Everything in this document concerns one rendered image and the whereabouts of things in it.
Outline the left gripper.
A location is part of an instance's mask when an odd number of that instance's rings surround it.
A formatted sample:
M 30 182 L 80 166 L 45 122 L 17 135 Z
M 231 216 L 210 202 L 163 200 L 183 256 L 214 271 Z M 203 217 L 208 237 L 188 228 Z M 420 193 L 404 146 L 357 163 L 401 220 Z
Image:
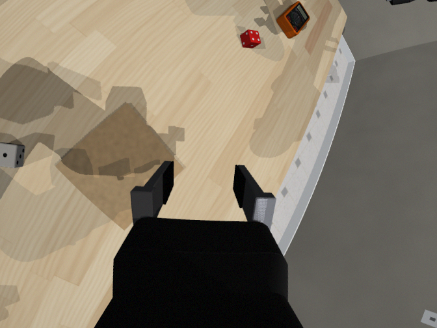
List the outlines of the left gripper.
M 403 3 L 409 3 L 415 0 L 386 0 L 386 1 L 390 1 L 391 5 L 398 5 L 398 4 L 403 4 Z M 429 2 L 433 2 L 433 1 L 437 1 L 437 0 L 427 0 Z

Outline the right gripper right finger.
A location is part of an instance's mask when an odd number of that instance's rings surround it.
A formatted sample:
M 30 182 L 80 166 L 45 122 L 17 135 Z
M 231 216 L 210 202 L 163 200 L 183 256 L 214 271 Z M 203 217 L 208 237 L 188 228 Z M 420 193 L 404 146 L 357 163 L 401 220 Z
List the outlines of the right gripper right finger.
M 271 230 L 276 197 L 264 193 L 244 165 L 235 165 L 233 191 L 247 221 L 263 223 Z

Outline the red die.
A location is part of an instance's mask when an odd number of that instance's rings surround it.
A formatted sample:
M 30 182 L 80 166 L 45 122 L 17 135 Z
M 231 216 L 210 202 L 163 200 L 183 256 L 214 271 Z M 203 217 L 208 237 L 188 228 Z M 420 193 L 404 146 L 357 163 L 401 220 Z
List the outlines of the red die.
M 261 44 L 258 31 L 248 29 L 240 37 L 244 48 L 254 48 Z

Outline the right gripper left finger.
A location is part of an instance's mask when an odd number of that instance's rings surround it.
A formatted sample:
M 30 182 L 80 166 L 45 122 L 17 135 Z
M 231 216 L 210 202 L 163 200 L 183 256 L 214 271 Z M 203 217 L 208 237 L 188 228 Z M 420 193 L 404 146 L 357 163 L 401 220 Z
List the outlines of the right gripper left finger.
M 131 191 L 133 225 L 143 217 L 157 217 L 174 186 L 174 162 L 164 161 L 144 186 Z

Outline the orange digital multimeter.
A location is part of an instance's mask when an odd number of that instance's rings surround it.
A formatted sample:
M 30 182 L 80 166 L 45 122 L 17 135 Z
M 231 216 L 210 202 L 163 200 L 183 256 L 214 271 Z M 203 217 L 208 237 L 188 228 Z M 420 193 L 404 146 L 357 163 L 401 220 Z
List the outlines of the orange digital multimeter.
M 281 16 L 277 18 L 277 23 L 285 33 L 286 37 L 293 38 L 298 35 L 310 17 L 300 1 L 292 4 Z

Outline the brown square mat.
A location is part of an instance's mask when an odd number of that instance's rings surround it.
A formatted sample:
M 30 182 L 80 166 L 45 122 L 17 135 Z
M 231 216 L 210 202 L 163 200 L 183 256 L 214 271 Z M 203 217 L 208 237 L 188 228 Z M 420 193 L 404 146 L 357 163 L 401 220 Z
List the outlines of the brown square mat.
M 132 222 L 131 194 L 144 186 L 172 154 L 126 103 L 57 165 L 59 171 L 107 217 L 125 230 Z

